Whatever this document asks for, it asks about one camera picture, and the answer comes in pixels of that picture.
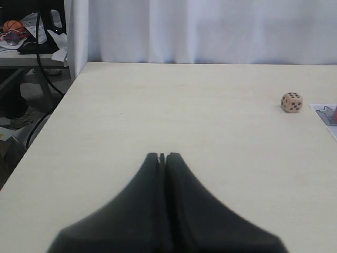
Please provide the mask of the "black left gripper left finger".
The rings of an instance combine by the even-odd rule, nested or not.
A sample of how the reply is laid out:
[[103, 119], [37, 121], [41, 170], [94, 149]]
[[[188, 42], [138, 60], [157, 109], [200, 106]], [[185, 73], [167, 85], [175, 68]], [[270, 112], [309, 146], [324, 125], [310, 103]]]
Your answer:
[[147, 154], [109, 203], [62, 229], [48, 252], [168, 252], [164, 155]]

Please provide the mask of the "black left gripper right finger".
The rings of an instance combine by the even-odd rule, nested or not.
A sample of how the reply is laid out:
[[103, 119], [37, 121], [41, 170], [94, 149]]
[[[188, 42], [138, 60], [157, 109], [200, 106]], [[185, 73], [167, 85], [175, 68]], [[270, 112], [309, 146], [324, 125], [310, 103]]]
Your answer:
[[214, 197], [178, 153], [166, 157], [165, 197], [175, 252], [287, 252]]

